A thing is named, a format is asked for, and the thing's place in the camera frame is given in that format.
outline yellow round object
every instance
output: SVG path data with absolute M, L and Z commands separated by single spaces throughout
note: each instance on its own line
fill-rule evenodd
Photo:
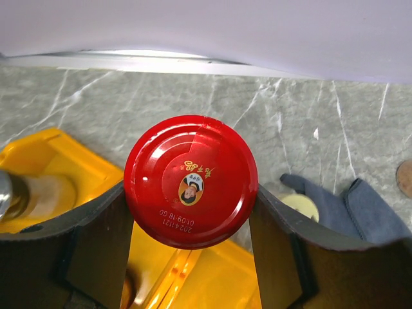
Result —
M 319 211 L 317 210 L 315 203 L 307 196 L 302 194 L 290 194 L 281 198 L 281 201 L 304 216 L 319 222 Z

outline red bottle cap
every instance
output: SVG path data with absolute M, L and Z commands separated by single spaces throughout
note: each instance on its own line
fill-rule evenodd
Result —
M 245 141 L 203 116 L 167 119 L 148 130 L 126 162 L 124 189 L 135 221 L 176 248 L 215 245 L 252 211 L 258 171 Z

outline gray marble surface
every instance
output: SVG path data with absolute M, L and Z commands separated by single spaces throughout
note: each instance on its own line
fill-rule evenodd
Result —
M 412 156 L 412 86 L 0 67 L 0 148 L 57 126 L 123 167 L 143 132 L 182 114 L 222 120 L 248 143 L 259 182 L 297 173 L 339 194 L 368 181 L 412 227 L 395 171 Z M 246 223 L 234 236 L 250 249 Z

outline yellow tray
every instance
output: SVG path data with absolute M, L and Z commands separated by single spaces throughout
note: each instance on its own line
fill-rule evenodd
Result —
M 0 168 L 68 177 L 77 190 L 75 207 L 123 179 L 121 169 L 56 128 L 8 144 L 0 153 Z M 36 223 L 24 218 L 1 222 L 0 232 L 19 232 Z M 135 223 L 128 268 L 138 288 L 134 309 L 261 308 L 253 255 L 230 240 L 202 250 L 176 250 Z

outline blue glove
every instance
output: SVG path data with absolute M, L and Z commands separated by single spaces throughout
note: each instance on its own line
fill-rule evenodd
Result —
M 319 211 L 319 223 L 331 230 L 376 244 L 412 236 L 392 208 L 359 178 L 342 198 L 297 175 L 283 174 L 281 182 L 309 197 Z

